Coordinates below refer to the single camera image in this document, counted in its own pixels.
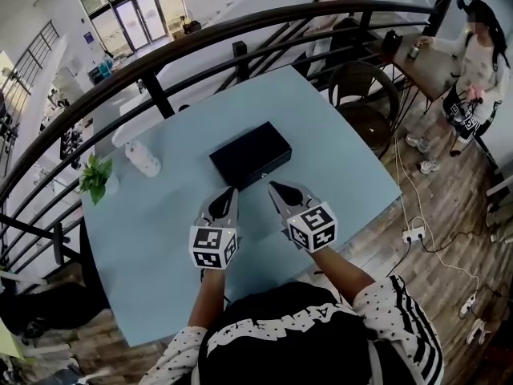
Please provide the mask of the white power strip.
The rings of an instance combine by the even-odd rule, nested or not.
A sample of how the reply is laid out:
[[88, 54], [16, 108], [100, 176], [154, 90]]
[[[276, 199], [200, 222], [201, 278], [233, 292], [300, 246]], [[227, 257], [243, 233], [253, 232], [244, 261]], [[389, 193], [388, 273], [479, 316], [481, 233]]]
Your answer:
[[406, 244], [410, 244], [415, 241], [420, 241], [426, 235], [426, 229], [424, 226], [419, 226], [412, 229], [407, 229], [402, 232], [402, 240]]

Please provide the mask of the person's left forearm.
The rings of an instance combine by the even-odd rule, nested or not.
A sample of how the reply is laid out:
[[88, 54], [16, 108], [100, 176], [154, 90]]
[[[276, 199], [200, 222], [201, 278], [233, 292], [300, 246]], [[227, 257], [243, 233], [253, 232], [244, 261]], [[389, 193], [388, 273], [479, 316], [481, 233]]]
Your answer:
[[225, 272], [222, 269], [206, 269], [188, 326], [209, 329], [224, 311]]

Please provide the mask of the black and white printed shirt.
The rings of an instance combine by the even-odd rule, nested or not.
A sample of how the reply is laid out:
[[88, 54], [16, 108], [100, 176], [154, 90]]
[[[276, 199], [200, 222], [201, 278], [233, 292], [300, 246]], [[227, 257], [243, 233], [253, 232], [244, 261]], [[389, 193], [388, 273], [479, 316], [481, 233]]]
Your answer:
[[438, 334], [405, 282], [390, 276], [351, 305], [290, 282], [187, 326], [139, 385], [441, 385]]

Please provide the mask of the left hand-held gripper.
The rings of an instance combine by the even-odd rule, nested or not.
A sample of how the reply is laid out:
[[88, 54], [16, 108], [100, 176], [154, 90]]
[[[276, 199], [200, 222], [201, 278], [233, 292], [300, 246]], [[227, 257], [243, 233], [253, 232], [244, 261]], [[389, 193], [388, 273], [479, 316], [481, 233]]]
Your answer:
[[237, 236], [239, 192], [234, 187], [216, 190], [200, 206], [190, 227], [189, 253], [201, 269], [225, 270], [239, 248]]

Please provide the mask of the glass entrance doors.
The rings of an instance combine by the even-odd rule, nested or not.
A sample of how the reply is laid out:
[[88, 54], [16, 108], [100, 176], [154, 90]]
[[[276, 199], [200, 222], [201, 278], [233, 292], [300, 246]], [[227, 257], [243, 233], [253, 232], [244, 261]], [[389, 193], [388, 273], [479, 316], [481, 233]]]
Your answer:
[[133, 55], [166, 38], [186, 15], [184, 0], [80, 0], [103, 48]]

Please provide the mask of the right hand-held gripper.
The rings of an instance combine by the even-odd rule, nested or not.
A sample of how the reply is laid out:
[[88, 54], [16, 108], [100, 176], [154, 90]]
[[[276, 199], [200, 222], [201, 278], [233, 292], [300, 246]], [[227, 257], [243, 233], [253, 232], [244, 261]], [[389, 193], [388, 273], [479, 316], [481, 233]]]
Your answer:
[[289, 239], [309, 253], [315, 253], [337, 240], [338, 223], [327, 202], [321, 201], [303, 184], [270, 181], [269, 195], [284, 220], [289, 207], [312, 207], [287, 220]]

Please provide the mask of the wooden side table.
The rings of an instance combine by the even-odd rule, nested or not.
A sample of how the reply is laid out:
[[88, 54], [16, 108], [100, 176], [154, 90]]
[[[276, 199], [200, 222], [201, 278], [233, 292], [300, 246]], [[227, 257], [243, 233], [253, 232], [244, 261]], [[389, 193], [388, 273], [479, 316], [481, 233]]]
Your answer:
[[407, 34], [394, 53], [381, 47], [378, 47], [378, 53], [385, 62], [395, 65], [426, 100], [433, 103], [454, 84], [460, 63], [452, 55], [431, 47], [421, 48], [416, 59], [411, 59], [408, 53], [418, 37], [418, 34]]

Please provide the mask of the white bottle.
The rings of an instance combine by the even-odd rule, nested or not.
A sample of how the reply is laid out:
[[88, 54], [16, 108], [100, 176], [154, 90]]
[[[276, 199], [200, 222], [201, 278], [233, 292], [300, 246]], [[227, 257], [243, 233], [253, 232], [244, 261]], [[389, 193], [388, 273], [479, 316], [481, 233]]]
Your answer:
[[140, 141], [126, 142], [125, 155], [146, 177], [155, 177], [160, 173], [160, 161]]

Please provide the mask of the person's right forearm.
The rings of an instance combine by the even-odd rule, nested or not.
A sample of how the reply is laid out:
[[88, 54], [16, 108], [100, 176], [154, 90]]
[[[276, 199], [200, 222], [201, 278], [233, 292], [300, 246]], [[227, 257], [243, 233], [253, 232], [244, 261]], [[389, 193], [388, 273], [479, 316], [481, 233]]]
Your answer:
[[368, 273], [344, 259], [329, 246], [311, 253], [310, 257], [350, 305], [361, 291], [375, 283]]

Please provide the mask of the dark wicker chair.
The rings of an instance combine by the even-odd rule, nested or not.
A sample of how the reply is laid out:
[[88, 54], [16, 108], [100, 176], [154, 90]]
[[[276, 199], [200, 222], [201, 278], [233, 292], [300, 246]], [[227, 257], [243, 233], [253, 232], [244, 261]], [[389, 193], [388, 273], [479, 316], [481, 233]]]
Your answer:
[[329, 103], [366, 145], [382, 158], [392, 140], [400, 99], [392, 80], [363, 61], [337, 67], [329, 80]]

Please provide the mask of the black office chair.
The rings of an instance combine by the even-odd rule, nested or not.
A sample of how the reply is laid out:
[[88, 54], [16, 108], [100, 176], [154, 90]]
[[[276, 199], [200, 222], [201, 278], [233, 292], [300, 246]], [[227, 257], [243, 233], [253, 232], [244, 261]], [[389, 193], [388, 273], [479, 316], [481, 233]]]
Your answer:
[[104, 294], [76, 282], [35, 294], [0, 293], [0, 320], [11, 334], [25, 338], [77, 329], [108, 307]]

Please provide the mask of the black metal railing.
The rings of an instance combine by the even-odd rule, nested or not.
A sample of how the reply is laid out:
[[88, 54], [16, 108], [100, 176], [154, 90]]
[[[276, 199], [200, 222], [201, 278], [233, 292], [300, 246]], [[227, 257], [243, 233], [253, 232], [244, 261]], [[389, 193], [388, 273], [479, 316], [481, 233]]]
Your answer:
[[238, 70], [256, 58], [268, 57], [275, 51], [286, 52], [290, 47], [315, 41], [317, 39], [326, 38], [337, 34], [333, 32], [322, 32], [307, 37], [289, 36], [281, 43], [275, 43], [273, 37], [269, 37], [261, 45], [261, 48], [242, 56], [236, 56], [233, 59], [219, 63], [213, 67], [202, 70], [186, 79], [180, 80], [178, 83], [169, 88], [162, 88], [157, 79], [157, 71], [162, 70], [170, 63], [189, 56], [199, 50], [210, 47], [214, 44], [223, 42], [227, 39], [235, 38], [239, 35], [253, 32], [255, 30], [264, 29], [270, 26], [279, 26], [284, 30], [286, 25], [294, 23], [294, 33], [298, 33], [309, 22], [322, 15], [328, 14], [361, 14], [361, 21], [353, 28], [346, 28], [346, 34], [364, 34], [372, 31], [374, 26], [370, 25], [370, 19], [375, 12], [394, 12], [394, 13], [415, 13], [439, 15], [440, 9], [437, 7], [424, 7], [412, 4], [398, 2], [384, 2], [374, 0], [342, 0], [335, 2], [309, 3], [294, 6], [285, 6], [271, 10], [264, 10], [253, 14], [235, 18], [230, 21], [221, 22], [206, 29], [199, 30], [191, 35], [161, 47], [149, 55], [136, 60], [128, 65], [122, 71], [114, 76], [105, 79], [91, 91], [79, 98], [66, 111], [58, 116], [53, 123], [45, 128], [27, 147], [26, 151], [20, 156], [13, 168], [6, 175], [6, 178], [0, 187], [0, 208], [9, 200], [11, 193], [22, 181], [26, 173], [34, 164], [43, 156], [43, 154], [58, 140], [62, 135], [75, 126], [75, 124], [83, 117], [89, 115], [97, 107], [105, 103], [115, 94], [135, 83], [142, 80], [149, 98], [137, 106], [131, 108], [126, 114], [120, 116], [117, 120], [109, 123], [98, 133], [94, 134], [89, 140], [82, 143], [75, 151], [62, 160], [49, 174], [43, 179], [18, 205], [14, 213], [10, 216], [0, 214], [0, 242], [3, 240], [6, 232], [11, 229], [17, 229], [22, 235], [27, 233], [35, 236], [36, 239], [53, 237], [51, 225], [45, 229], [36, 227], [36, 222], [41, 219], [51, 208], [61, 201], [70, 191], [78, 186], [78, 182], [74, 181], [68, 185], [64, 191], [58, 194], [50, 201], [41, 211], [39, 211], [32, 220], [27, 223], [18, 220], [18, 216], [25, 210], [29, 203], [67, 166], [79, 158], [85, 151], [104, 139], [107, 135], [114, 132], [117, 128], [133, 120], [146, 110], [156, 107], [159, 113], [165, 118], [174, 115], [174, 110], [168, 99], [190, 86], [193, 86], [205, 79], [213, 77], [228, 69]]

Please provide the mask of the light blue table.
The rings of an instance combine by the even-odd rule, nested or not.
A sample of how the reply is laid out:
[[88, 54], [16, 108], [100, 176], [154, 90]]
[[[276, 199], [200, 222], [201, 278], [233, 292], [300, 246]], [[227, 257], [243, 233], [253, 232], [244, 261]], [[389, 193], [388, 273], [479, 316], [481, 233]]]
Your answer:
[[203, 201], [224, 181], [210, 155], [271, 123], [292, 148], [289, 162], [241, 192], [240, 249], [229, 264], [231, 300], [304, 273], [310, 256], [283, 234], [268, 192], [271, 180], [308, 187], [329, 204], [341, 248], [400, 196], [395, 180], [330, 103], [291, 67], [250, 79], [191, 105], [139, 136], [161, 162], [149, 178], [111, 155], [114, 194], [83, 197], [91, 251], [119, 329], [131, 346], [184, 328], [200, 286], [188, 251], [189, 229]]

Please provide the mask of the green potted plant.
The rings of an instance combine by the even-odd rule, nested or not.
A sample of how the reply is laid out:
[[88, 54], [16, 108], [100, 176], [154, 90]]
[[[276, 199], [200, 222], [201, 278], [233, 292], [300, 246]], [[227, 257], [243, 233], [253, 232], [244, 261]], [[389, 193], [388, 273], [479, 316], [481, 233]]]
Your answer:
[[113, 171], [112, 159], [103, 159], [90, 154], [79, 181], [79, 191], [88, 194], [93, 205], [106, 195], [113, 195], [119, 189], [119, 179]]

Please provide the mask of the yellow table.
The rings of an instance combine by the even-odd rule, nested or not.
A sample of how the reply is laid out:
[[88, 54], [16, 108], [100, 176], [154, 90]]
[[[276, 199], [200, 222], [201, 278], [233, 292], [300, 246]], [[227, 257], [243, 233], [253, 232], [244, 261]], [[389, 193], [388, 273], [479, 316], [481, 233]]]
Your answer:
[[0, 319], [0, 354], [24, 360], [19, 340], [7, 329]]

